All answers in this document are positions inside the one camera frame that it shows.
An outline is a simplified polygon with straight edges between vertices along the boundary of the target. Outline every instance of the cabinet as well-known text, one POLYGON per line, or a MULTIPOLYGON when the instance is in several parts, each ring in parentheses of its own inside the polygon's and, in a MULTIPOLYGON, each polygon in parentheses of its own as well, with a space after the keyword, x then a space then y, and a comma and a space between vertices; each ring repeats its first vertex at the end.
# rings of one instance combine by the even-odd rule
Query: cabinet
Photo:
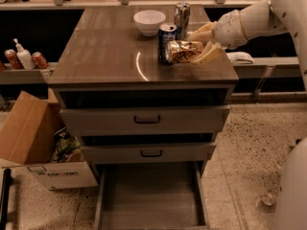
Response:
MULTIPOLYGON (((201 175, 238 77, 226 55, 158 63, 158 37, 133 24, 145 9, 173 20, 168 5, 85 9, 48 84, 100 179, 97 229, 206 229, 201 175)), ((191 13, 194 31, 206 16, 191 13)))

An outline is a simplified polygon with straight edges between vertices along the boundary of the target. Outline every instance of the white bowl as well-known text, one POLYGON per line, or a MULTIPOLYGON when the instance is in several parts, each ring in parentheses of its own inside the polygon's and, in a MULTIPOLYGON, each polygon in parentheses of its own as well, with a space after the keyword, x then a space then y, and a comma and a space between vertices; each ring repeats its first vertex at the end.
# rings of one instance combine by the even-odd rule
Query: white bowl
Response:
POLYGON ((161 11, 140 11, 133 17, 137 29, 146 36, 156 35, 165 18, 161 11))

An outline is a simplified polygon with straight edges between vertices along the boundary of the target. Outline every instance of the concrete floor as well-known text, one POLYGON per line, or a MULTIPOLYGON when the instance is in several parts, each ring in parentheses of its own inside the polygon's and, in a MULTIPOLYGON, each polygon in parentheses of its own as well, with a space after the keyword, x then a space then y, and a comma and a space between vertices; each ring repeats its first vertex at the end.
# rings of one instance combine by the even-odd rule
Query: concrete floor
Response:
MULTIPOLYGON (((8 113, 0 112, 0 128, 8 113)), ((306 134, 306 103, 232 105, 202 177, 211 228, 271 229, 275 206, 260 195, 278 184, 291 146, 306 134)), ((48 191, 23 167, 12 177, 7 229, 92 229, 98 188, 48 191)))

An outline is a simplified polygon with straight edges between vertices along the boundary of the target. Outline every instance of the drawer handle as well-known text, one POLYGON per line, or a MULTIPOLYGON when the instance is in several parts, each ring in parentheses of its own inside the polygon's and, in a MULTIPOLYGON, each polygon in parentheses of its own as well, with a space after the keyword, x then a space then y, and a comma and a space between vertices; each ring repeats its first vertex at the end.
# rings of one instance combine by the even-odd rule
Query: drawer handle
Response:
POLYGON ((143 117, 143 118, 134 116, 133 120, 136 124, 141 124, 141 125, 158 124, 161 121, 161 116, 157 115, 156 117, 143 117))
POLYGON ((163 151, 160 150, 158 154, 145 154, 145 152, 143 150, 141 150, 141 156, 142 157, 161 157, 162 153, 163 153, 163 151))

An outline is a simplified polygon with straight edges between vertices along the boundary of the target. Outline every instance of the white bottle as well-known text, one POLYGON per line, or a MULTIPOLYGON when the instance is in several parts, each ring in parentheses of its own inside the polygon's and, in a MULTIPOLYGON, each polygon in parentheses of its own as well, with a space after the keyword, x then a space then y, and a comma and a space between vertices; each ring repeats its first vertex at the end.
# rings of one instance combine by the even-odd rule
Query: white bottle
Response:
POLYGON ((20 43, 18 43, 17 39, 13 40, 16 43, 17 48, 17 56, 22 63, 25 69, 34 69, 35 68, 35 61, 33 60, 30 52, 25 50, 20 43))

